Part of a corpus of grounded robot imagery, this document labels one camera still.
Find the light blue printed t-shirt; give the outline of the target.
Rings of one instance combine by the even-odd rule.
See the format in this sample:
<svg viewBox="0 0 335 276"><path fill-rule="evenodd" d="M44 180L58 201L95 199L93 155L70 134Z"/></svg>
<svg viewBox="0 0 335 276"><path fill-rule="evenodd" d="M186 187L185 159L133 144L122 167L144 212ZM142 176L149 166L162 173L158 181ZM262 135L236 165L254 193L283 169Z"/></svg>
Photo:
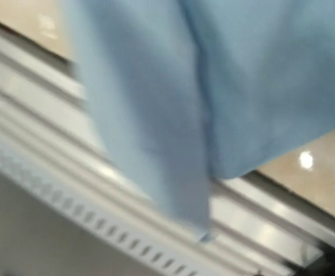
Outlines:
<svg viewBox="0 0 335 276"><path fill-rule="evenodd" d="M210 238L211 179L335 129L335 1L60 1L107 157Z"/></svg>

